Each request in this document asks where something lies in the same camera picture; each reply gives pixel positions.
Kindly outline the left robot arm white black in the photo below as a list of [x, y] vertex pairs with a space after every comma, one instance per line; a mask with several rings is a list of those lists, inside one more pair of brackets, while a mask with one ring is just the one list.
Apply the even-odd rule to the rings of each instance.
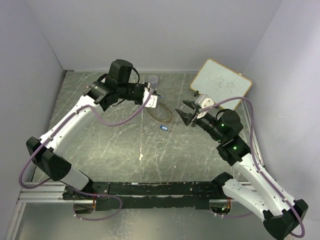
[[94, 182], [73, 167], [63, 155], [78, 131], [99, 119], [102, 113], [119, 100], [132, 101], [140, 107], [121, 122], [103, 122], [103, 125], [123, 125], [151, 102], [156, 90], [149, 83], [129, 82], [131, 73], [135, 71], [133, 64], [126, 60], [113, 61], [109, 72], [89, 84], [75, 106], [51, 130], [40, 138], [31, 137], [27, 140], [26, 146], [30, 154], [28, 162], [35, 164], [49, 179], [73, 188], [81, 199], [89, 199], [94, 192]]

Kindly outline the clear jar of paperclips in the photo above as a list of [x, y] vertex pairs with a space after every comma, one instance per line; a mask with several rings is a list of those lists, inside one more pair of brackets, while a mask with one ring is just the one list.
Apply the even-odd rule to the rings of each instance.
[[157, 75], [150, 75], [147, 80], [152, 89], [156, 89], [158, 87], [159, 77]]

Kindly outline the metal disc keyring holder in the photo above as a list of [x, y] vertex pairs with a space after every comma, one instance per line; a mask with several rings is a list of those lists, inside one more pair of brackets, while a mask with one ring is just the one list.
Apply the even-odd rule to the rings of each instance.
[[174, 121], [174, 116], [172, 111], [162, 101], [159, 101], [155, 108], [145, 107], [145, 110], [153, 120], [159, 123], [169, 124]]

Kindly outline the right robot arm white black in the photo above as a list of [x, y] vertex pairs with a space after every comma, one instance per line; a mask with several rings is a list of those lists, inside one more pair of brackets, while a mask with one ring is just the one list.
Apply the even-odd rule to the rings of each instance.
[[304, 237], [303, 219], [309, 208], [303, 199], [295, 199], [286, 192], [256, 159], [253, 144], [247, 144], [239, 133], [243, 129], [238, 113], [231, 109], [222, 109], [216, 116], [208, 113], [209, 106], [203, 101], [183, 101], [192, 109], [179, 114], [186, 126], [199, 126], [219, 143], [216, 148], [220, 157], [240, 172], [254, 187], [247, 189], [226, 172], [213, 181], [212, 193], [218, 199], [225, 196], [238, 201], [263, 223], [267, 232], [276, 240], [293, 235], [297, 226], [301, 228], [299, 238]]

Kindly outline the aluminium rail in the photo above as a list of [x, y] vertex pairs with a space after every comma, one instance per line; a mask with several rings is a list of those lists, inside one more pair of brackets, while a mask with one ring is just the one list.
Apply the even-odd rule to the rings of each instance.
[[46, 182], [33, 189], [22, 188], [18, 203], [59, 203], [63, 201], [65, 185], [63, 183]]

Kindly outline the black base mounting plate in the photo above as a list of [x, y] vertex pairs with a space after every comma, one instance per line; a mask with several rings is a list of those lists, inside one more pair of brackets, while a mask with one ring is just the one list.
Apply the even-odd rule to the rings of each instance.
[[95, 204], [97, 211], [153, 208], [215, 209], [227, 196], [213, 181], [176, 182], [94, 182], [91, 195], [78, 193], [67, 186], [63, 200]]

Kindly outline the whiteboard with yellow frame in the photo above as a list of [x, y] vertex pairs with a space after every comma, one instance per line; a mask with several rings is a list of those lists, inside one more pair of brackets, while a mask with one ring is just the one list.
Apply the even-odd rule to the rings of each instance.
[[248, 78], [209, 58], [191, 82], [190, 88], [218, 103], [233, 97], [244, 97], [252, 85]]

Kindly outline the blue key tag with key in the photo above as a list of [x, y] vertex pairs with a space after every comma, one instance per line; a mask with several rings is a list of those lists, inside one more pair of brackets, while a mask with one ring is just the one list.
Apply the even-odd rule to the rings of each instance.
[[166, 125], [161, 125], [160, 129], [163, 130], [163, 131], [166, 131], [166, 132], [170, 131], [170, 128], [168, 126], [166, 126]]

